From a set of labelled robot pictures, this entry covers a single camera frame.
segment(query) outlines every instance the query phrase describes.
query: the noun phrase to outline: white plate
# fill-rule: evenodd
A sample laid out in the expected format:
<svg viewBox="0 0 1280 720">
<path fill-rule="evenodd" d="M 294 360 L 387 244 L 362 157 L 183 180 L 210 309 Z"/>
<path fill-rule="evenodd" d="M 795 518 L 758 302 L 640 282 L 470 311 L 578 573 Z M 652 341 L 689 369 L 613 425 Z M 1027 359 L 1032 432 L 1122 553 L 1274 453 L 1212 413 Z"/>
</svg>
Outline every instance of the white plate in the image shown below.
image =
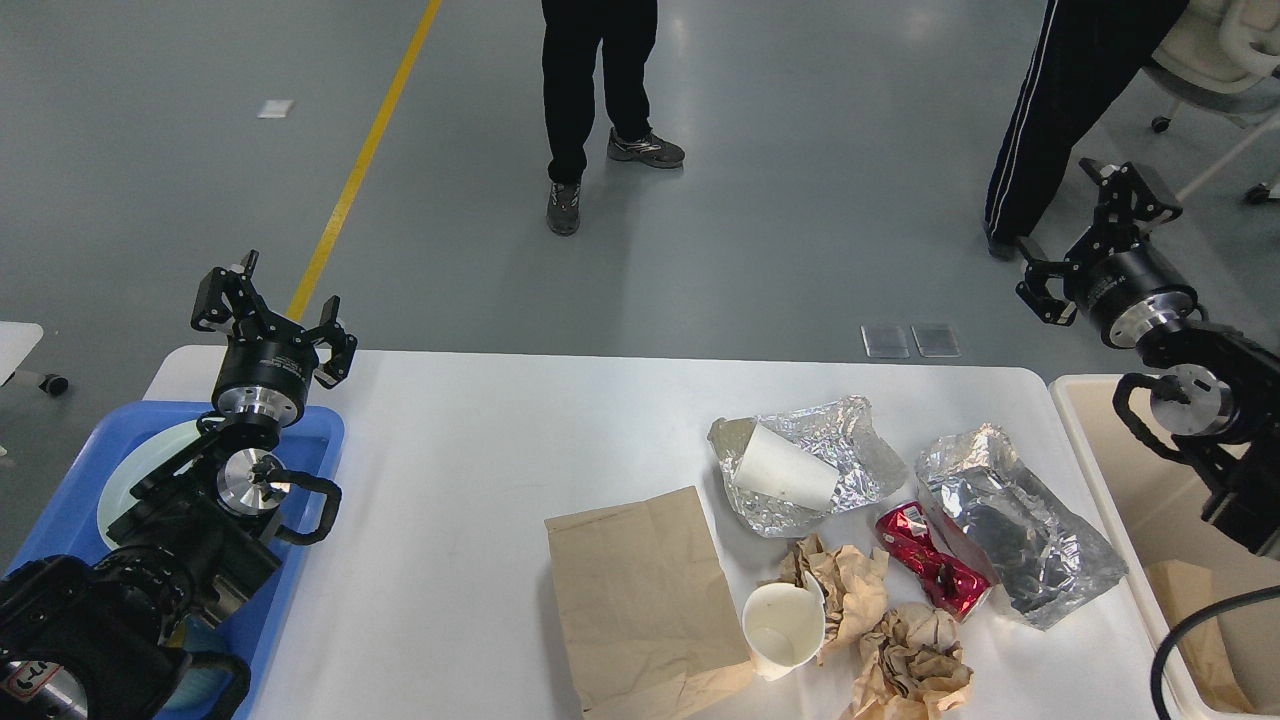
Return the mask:
<svg viewBox="0 0 1280 720">
<path fill-rule="evenodd" d="M 200 430 L 195 420 L 179 423 L 147 438 L 115 466 L 102 486 L 102 495 L 97 498 L 97 534 L 102 536 L 106 547 L 110 550 L 119 547 L 115 541 L 106 537 L 106 528 L 137 502 L 137 498 L 129 495 L 129 488 L 197 437 Z M 183 465 L 182 470 L 187 468 L 191 468 L 191 462 Z"/>
</svg>

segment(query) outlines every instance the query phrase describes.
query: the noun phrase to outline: robotic arm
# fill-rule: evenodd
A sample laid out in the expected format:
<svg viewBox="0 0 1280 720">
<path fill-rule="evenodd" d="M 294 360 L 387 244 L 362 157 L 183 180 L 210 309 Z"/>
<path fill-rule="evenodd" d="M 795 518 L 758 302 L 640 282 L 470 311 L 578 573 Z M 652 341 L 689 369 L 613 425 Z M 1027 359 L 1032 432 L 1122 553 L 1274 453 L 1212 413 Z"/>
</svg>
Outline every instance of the robotic arm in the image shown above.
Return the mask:
<svg viewBox="0 0 1280 720">
<path fill-rule="evenodd" d="M 215 410 L 197 421 L 200 437 L 131 488 L 136 505 L 106 530 L 119 547 L 93 565 L 54 556 L 0 580 L 0 717 L 145 720 L 193 667 L 232 675 L 209 719 L 229 719 L 246 697 L 242 659 L 165 642 L 188 616 L 216 628 L 248 602 L 280 566 L 271 539 L 311 544 L 329 533 L 338 486 L 285 470 L 271 451 L 302 418 L 311 378 L 338 384 L 356 350 L 337 297 L 303 329 L 266 307 L 251 282 L 256 264 L 251 251 L 200 286 L 192 328 L 227 333 Z M 333 348 L 324 364 L 317 345 Z M 310 532 L 276 512 L 293 488 L 325 496 Z"/>
<path fill-rule="evenodd" d="M 1164 372 L 1121 378 L 1116 413 L 1161 457 L 1197 471 L 1211 492 L 1203 520 L 1280 560 L 1280 357 L 1210 323 L 1194 288 L 1151 246 L 1151 229 L 1181 214 L 1153 172 L 1088 159 L 1080 165 L 1098 184 L 1093 224 L 1060 263 L 1025 242 L 1019 297 L 1050 324 L 1070 325 L 1083 310 L 1103 343 L 1133 348 Z M 1055 278 L 1065 297 L 1050 292 Z M 1130 409 L 1135 387 L 1151 389 L 1152 414 L 1174 448 Z M 1226 446 L 1248 447 L 1236 459 Z"/>
</svg>

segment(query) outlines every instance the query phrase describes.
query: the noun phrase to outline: person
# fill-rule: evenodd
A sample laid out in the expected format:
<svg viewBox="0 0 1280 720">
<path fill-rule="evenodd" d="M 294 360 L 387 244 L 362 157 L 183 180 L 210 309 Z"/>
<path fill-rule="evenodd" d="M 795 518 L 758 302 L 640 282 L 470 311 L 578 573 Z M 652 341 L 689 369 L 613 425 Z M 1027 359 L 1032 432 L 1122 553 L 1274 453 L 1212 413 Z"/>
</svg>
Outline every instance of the person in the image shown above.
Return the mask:
<svg viewBox="0 0 1280 720">
<path fill-rule="evenodd" d="M 552 161 L 547 224 L 579 228 L 584 145 L 595 122 L 596 49 L 603 45 L 604 106 L 613 127 L 608 156 L 653 168 L 678 168 L 685 151 L 653 133 L 644 65 L 658 36 L 658 0 L 543 0 L 543 104 Z"/>
<path fill-rule="evenodd" d="M 1048 0 L 987 187 L 987 251 L 1011 260 L 1062 183 L 1071 147 L 1120 96 L 1188 0 Z"/>
</svg>

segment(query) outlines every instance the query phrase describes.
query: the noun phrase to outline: crumpled brown paper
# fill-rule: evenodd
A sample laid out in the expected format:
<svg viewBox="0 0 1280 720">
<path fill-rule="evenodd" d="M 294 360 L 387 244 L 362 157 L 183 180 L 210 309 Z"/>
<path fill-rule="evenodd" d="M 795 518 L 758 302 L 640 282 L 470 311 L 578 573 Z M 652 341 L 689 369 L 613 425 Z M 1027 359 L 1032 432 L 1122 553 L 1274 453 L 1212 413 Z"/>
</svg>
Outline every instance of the crumpled brown paper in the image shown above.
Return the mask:
<svg viewBox="0 0 1280 720">
<path fill-rule="evenodd" d="M 884 614 L 858 643 L 863 671 L 840 720 L 938 720 L 969 700 L 960 625 L 946 611 L 909 602 Z"/>
<path fill-rule="evenodd" d="M 822 665 L 824 656 L 852 644 L 884 615 L 888 553 L 877 547 L 868 557 L 851 544 L 827 552 L 818 536 L 810 534 L 796 541 L 778 566 L 783 583 L 800 584 L 796 578 L 803 577 L 804 570 L 813 573 L 827 598 L 827 632 L 818 651 L 818 665 Z"/>
<path fill-rule="evenodd" d="M 553 518 L 547 539 L 584 717 L 686 717 L 751 683 L 695 488 Z"/>
<path fill-rule="evenodd" d="M 1213 596 L 1213 571 L 1207 568 L 1166 560 L 1144 570 L 1170 628 L 1217 600 Z M 1253 712 L 1253 705 L 1235 682 L 1217 618 L 1187 633 L 1178 650 L 1204 705 L 1220 712 Z"/>
</svg>

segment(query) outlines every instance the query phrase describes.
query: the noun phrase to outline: striped track pants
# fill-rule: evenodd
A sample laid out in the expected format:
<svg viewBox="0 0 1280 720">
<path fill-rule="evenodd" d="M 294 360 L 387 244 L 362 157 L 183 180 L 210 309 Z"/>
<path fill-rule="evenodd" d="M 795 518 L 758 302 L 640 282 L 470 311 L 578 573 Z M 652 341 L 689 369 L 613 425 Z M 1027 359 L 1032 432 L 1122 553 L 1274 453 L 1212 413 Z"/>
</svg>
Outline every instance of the striped track pants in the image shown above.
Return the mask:
<svg viewBox="0 0 1280 720">
<path fill-rule="evenodd" d="M 1032 233 L 1062 182 L 1071 146 L 1149 60 L 1187 1 L 1048 0 L 987 188 L 983 219 L 995 240 Z"/>
</svg>

